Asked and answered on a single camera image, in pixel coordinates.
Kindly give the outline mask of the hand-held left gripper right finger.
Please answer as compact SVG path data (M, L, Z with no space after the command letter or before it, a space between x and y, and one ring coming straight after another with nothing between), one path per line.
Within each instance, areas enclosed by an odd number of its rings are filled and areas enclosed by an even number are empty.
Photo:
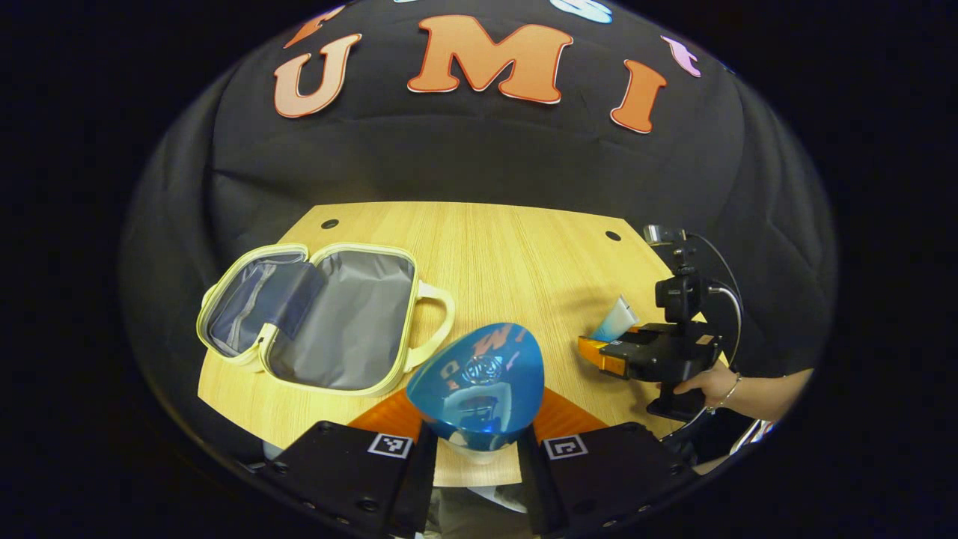
M551 389L518 440L518 461L541 537L637 537L698 481L644 425L605 425Z

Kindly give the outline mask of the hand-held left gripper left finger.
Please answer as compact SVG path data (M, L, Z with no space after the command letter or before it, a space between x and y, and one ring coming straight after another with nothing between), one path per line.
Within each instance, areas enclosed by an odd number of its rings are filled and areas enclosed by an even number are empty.
M346 425L318 421L260 478L322 538L414 538L427 525L437 445L400 390Z

